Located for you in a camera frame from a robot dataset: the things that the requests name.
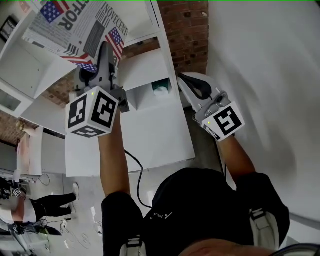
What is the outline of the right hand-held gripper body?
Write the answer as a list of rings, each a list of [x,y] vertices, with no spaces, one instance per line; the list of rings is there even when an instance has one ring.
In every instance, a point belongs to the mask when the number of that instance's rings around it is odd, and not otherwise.
[[[195,121],[218,142],[245,126],[244,118],[234,101],[222,91],[195,113]]]

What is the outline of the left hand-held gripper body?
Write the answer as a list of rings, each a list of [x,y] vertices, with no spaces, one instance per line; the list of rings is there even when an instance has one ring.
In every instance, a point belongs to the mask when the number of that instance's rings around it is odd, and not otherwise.
[[[126,91],[117,85],[110,91],[97,86],[70,94],[66,105],[66,133],[95,138],[112,132],[117,110],[130,110]]]

